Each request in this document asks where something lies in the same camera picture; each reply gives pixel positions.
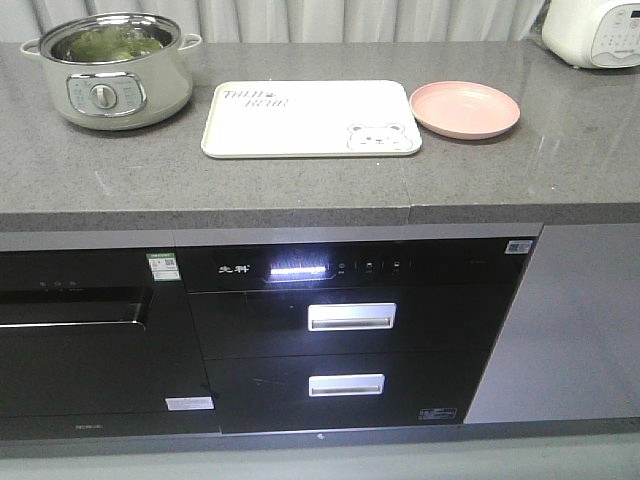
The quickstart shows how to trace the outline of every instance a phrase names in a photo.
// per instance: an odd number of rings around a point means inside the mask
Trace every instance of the rice cooker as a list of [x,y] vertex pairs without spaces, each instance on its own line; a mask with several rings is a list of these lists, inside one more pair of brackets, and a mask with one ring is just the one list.
[[640,65],[640,3],[551,0],[542,40],[574,67]]
[[202,44],[168,18],[106,13],[65,23],[20,46],[42,64],[56,109],[96,130],[159,122],[188,102],[193,80],[184,59]]

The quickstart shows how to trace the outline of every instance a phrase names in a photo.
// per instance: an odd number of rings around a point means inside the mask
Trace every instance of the white curtain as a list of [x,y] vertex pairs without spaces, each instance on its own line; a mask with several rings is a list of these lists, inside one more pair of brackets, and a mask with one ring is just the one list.
[[0,41],[103,12],[172,18],[207,42],[521,40],[544,0],[0,0]]

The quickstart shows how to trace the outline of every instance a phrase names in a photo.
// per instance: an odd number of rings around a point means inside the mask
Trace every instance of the cartoon bear print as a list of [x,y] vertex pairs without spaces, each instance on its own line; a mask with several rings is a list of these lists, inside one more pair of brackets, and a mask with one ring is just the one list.
[[413,142],[403,132],[404,127],[397,123],[389,123],[384,127],[351,125],[347,147],[356,152],[410,150]]

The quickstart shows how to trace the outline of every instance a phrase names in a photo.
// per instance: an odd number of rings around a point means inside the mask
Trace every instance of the green vegetable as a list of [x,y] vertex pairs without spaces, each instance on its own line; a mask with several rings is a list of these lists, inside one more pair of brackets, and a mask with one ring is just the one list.
[[64,54],[72,62],[129,60],[160,50],[162,43],[146,31],[130,25],[93,28],[73,38]]

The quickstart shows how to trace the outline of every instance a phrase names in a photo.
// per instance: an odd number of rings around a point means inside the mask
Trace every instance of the gray countertop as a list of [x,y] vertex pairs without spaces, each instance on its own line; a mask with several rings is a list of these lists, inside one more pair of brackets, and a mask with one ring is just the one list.
[[[640,219],[640,70],[576,70],[531,42],[209,44],[190,103],[127,132],[76,127],[42,68],[0,44],[0,230],[127,230]],[[492,140],[420,127],[407,157],[217,160],[200,149],[231,80],[443,80],[498,88],[522,116]]]

